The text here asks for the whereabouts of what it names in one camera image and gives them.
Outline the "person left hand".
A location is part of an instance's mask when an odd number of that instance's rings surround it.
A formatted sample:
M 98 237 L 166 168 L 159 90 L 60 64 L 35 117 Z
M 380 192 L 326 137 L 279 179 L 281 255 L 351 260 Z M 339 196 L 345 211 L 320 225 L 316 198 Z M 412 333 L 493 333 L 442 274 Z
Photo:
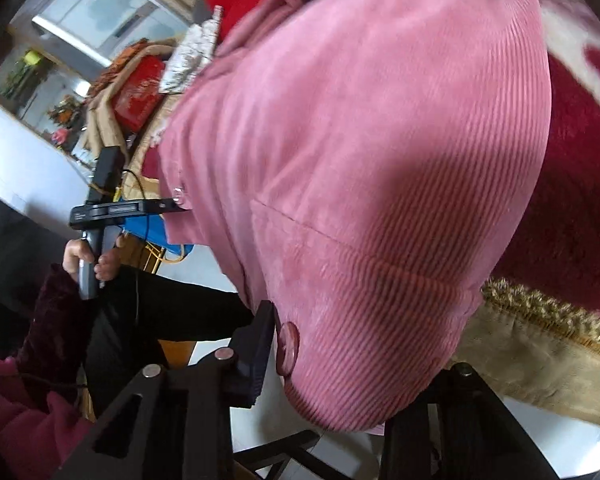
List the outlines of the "person left hand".
M 86 240 L 69 240 L 62 259 L 62 268 L 73 278 L 79 281 L 81 264 L 94 266 L 95 278 L 99 281 L 111 281 L 118 273 L 121 266 L 121 248 L 124 237 L 119 236 L 114 242 L 114 247 L 96 258 Z

